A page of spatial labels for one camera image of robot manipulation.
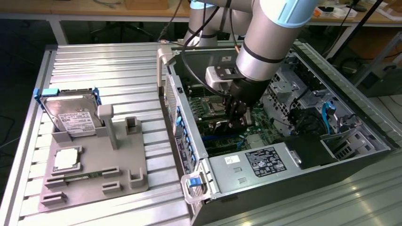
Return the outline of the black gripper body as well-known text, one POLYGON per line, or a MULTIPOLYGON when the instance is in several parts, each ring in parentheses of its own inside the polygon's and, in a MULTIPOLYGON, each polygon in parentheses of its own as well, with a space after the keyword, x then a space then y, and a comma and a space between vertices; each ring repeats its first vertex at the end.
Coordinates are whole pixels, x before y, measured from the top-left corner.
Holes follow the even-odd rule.
POLYGON ((231 101, 242 102, 254 107, 267 89, 270 80, 254 81, 251 79, 235 79, 230 86, 231 101))

